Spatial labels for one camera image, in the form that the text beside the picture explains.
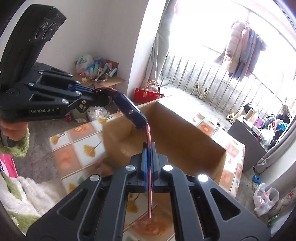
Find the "concrete floor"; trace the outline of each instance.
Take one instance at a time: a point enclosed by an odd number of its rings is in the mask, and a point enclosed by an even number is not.
[[[226,131],[230,128],[230,123],[225,119],[224,114],[216,110],[213,106],[208,105],[208,103],[196,98],[194,95],[189,95],[173,86],[164,86],[161,88],[162,93],[165,95],[178,94],[182,98],[189,98],[196,102],[196,108],[209,116],[212,120],[217,120],[222,123]],[[40,183],[42,181],[52,180],[53,178],[59,177],[55,161],[53,159],[53,154],[49,146],[49,138],[58,133],[64,132],[71,128],[78,126],[76,121],[67,123],[64,120],[46,120],[39,122],[31,122],[29,124],[30,129],[30,148],[24,158],[15,158],[15,165],[18,174],[23,177],[29,177]],[[252,176],[253,170],[249,170],[242,175],[238,193],[238,202],[248,209],[250,212],[254,213],[254,202],[252,190]]]

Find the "gray curtain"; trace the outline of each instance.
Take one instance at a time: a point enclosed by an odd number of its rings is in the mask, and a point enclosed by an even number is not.
[[[259,174],[264,172],[286,152],[295,140],[296,117],[294,117],[288,128],[282,134],[281,138],[277,141],[276,145],[268,153],[266,153],[259,162],[256,163],[255,171]]]
[[[168,53],[170,26],[175,14],[176,2],[177,0],[167,0],[165,3],[141,88],[145,88],[149,80],[157,80],[160,75]]]

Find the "beige coat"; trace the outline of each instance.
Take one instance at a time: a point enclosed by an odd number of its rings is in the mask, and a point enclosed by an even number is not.
[[[231,36],[226,46],[222,67],[230,73],[235,73],[242,52],[242,31],[244,23],[235,23],[231,28]]]

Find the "human hand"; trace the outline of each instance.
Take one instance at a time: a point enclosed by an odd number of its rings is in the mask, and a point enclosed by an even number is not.
[[[22,139],[28,129],[28,122],[6,123],[0,120],[0,125],[4,128],[3,135],[14,141]]]

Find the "red handbag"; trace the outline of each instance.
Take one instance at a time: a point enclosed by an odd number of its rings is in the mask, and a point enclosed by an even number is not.
[[[150,90],[148,90],[148,87],[153,86],[153,85],[157,86],[158,91],[150,91]],[[133,97],[133,101],[134,101],[134,103],[137,103],[137,104],[143,104],[143,103],[147,103],[147,102],[152,101],[152,100],[159,99],[161,97],[164,97],[164,95],[160,94],[160,86],[159,86],[159,84],[156,81],[151,80],[146,84],[145,89],[136,88],[135,95]]]

